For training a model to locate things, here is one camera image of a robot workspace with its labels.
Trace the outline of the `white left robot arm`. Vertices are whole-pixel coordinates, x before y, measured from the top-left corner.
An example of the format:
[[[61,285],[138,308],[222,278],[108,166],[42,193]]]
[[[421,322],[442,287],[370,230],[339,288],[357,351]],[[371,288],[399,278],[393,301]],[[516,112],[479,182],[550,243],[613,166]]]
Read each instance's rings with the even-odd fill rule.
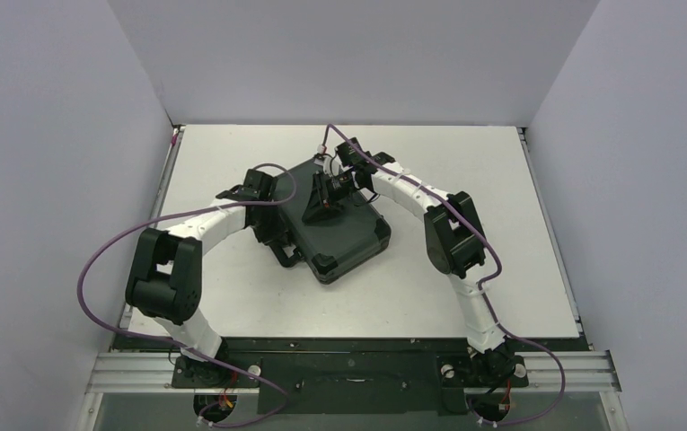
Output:
[[[295,176],[285,172],[291,189],[277,194],[278,179],[264,167],[249,169],[241,184],[218,193],[207,207],[176,214],[179,224],[163,230],[146,227],[137,239],[126,302],[165,328],[171,343],[196,362],[196,376],[209,386],[227,380],[230,361],[224,338],[200,308],[203,258],[248,227],[273,231],[278,207],[298,191]]]

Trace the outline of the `black poker case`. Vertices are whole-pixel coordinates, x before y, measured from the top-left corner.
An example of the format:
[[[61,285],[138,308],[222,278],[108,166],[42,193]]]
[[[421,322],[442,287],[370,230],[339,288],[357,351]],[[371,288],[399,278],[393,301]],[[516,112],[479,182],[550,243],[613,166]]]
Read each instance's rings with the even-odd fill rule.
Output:
[[[322,174],[321,165],[308,160],[273,179],[272,199],[289,201],[271,207],[253,231],[282,267],[303,261],[320,283],[328,285],[386,250],[392,229],[357,190],[346,193],[330,209],[315,206],[320,213],[307,221],[306,209],[321,195],[314,178]]]

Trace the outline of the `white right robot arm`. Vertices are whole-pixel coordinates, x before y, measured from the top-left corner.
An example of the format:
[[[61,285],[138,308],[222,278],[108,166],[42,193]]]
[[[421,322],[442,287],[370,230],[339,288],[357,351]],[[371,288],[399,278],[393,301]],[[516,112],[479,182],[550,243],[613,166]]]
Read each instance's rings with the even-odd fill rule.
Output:
[[[483,386],[523,380],[523,360],[508,349],[512,340],[494,311],[486,284],[501,273],[498,254],[483,232],[475,204],[466,192],[449,193],[427,185],[385,152],[364,151],[355,139],[336,149],[338,160],[324,161],[311,177],[303,220],[307,224],[344,214],[344,201],[362,189],[387,198],[419,219],[427,256],[448,277],[459,304],[469,350],[469,371]]]

